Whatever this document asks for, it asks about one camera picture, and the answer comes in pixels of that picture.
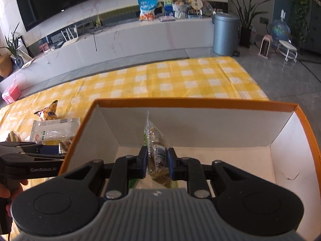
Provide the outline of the dried fruit bag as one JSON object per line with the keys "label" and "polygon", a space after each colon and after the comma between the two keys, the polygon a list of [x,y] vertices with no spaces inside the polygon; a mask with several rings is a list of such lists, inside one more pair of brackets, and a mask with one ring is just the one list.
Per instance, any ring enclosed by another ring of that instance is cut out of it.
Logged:
{"label": "dried fruit bag", "polygon": [[15,132],[14,130],[11,130],[8,133],[8,136],[5,141],[7,141],[7,142],[21,142],[22,139],[17,132]]}

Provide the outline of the seaweed roll packet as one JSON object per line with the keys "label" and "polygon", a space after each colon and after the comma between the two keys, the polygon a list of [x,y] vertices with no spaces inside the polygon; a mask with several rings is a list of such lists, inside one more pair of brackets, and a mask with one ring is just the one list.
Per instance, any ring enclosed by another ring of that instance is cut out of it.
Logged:
{"label": "seaweed roll packet", "polygon": [[66,138],[59,142],[59,153],[60,154],[67,154],[69,147],[73,142],[74,137]]}

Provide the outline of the white silver snack packet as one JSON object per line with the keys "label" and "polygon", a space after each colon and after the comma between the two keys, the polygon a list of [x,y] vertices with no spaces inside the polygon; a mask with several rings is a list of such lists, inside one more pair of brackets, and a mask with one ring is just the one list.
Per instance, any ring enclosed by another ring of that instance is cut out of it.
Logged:
{"label": "white silver snack packet", "polygon": [[34,120],[29,139],[36,142],[69,139],[76,135],[80,123],[80,117],[47,121]]}

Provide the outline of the brown cake packet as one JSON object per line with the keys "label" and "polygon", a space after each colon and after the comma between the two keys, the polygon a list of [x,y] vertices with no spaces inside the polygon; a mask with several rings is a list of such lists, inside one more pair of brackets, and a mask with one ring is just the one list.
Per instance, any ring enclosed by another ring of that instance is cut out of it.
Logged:
{"label": "brown cake packet", "polygon": [[147,147],[147,171],[151,179],[165,188],[171,188],[173,184],[169,176],[167,142],[162,132],[151,121],[149,112],[144,128],[144,146]]}

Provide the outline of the orange chips bag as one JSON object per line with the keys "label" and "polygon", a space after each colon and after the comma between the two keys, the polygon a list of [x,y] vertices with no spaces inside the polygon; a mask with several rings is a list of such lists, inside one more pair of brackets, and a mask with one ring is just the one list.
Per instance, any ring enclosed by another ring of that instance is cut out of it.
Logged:
{"label": "orange chips bag", "polygon": [[59,119],[56,115],[58,100],[53,101],[48,107],[42,110],[36,111],[34,115],[37,115],[41,121],[57,120]]}

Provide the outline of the pink tissue box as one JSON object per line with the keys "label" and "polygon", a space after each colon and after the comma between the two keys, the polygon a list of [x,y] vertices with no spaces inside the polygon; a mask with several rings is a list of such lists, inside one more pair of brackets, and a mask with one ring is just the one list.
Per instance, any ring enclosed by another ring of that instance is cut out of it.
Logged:
{"label": "pink tissue box", "polygon": [[2,98],[6,104],[12,104],[18,100],[21,96],[21,91],[17,84],[12,84],[11,86],[7,87],[5,91],[2,93]]}

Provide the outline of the copper round vase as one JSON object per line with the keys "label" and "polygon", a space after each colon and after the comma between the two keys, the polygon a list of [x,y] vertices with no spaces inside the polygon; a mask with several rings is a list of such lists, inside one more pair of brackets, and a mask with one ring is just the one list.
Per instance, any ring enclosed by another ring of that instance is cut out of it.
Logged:
{"label": "copper round vase", "polygon": [[12,62],[9,55],[0,57],[0,76],[7,78],[12,73]]}

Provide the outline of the small plant in glass vase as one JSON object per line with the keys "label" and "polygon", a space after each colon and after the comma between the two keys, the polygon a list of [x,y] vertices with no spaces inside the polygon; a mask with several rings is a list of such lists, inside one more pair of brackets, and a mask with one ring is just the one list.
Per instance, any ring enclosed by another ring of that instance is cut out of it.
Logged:
{"label": "small plant in glass vase", "polygon": [[16,36],[16,34],[15,34],[18,26],[19,26],[19,24],[17,24],[14,31],[11,32],[11,38],[5,37],[5,42],[7,45],[3,46],[1,48],[5,48],[11,53],[14,65],[17,68],[22,68],[22,66],[24,65],[24,61],[23,61],[23,58],[18,53],[19,37]]}

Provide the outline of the orange cardboard box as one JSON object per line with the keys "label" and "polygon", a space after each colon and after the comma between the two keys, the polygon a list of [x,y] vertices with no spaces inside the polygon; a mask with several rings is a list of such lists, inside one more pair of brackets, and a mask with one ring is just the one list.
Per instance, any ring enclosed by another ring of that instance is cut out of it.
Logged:
{"label": "orange cardboard box", "polygon": [[296,193],[304,204],[298,233],[320,234],[320,150],[297,104],[215,98],[98,99],[89,108],[60,169],[137,154],[146,120],[180,157],[222,160]]}

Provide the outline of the yellow checkered tablecloth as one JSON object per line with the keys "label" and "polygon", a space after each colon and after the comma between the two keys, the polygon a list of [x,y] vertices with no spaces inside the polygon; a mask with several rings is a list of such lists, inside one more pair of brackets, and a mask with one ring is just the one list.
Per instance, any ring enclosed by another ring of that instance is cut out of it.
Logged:
{"label": "yellow checkered tablecloth", "polygon": [[231,57],[196,58],[139,65],[54,86],[1,108],[1,140],[9,132],[29,140],[37,110],[58,101],[57,115],[84,119],[98,98],[229,98],[268,100]]}

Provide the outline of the white wifi router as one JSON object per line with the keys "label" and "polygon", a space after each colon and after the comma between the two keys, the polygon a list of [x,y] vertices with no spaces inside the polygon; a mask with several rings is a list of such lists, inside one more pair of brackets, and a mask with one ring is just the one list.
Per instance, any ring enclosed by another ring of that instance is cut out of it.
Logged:
{"label": "white wifi router", "polygon": [[77,26],[74,25],[73,28],[66,28],[65,31],[61,31],[61,34],[63,35],[64,42],[62,47],[66,47],[68,45],[71,45],[75,42],[78,41],[79,35],[78,35],[78,30]]}

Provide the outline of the grey metal trash can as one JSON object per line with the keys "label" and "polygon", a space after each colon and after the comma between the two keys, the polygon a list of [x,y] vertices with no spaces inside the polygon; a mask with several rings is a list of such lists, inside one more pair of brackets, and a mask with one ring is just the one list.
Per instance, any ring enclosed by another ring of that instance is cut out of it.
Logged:
{"label": "grey metal trash can", "polygon": [[239,17],[233,14],[216,13],[213,16],[213,52],[233,56],[237,49]]}

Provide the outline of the pink space heater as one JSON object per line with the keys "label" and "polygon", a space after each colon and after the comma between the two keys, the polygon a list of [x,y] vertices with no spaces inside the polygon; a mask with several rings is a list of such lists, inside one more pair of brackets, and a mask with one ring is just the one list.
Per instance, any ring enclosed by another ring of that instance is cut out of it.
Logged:
{"label": "pink space heater", "polygon": [[269,34],[266,34],[263,37],[262,42],[261,42],[261,46],[260,46],[260,50],[258,53],[259,56],[261,56],[265,59],[268,59],[269,49],[270,49],[272,40],[273,39]]}

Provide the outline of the white round stool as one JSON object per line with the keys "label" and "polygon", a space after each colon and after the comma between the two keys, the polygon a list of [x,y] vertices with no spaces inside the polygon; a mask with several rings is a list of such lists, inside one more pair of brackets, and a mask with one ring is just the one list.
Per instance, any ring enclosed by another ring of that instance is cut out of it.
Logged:
{"label": "white round stool", "polygon": [[285,61],[289,61],[291,59],[294,63],[297,62],[297,48],[293,46],[289,41],[279,40],[276,50],[277,53],[284,56]]}

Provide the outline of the hanging green ivy plant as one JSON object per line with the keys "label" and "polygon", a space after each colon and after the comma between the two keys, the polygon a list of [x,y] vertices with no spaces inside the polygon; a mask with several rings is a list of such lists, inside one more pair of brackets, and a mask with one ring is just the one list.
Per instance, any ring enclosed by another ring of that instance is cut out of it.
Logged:
{"label": "hanging green ivy plant", "polygon": [[294,11],[294,20],[292,24],[292,36],[296,43],[301,47],[306,41],[309,33],[309,24],[307,15],[310,11],[312,0],[292,0],[292,8]]}

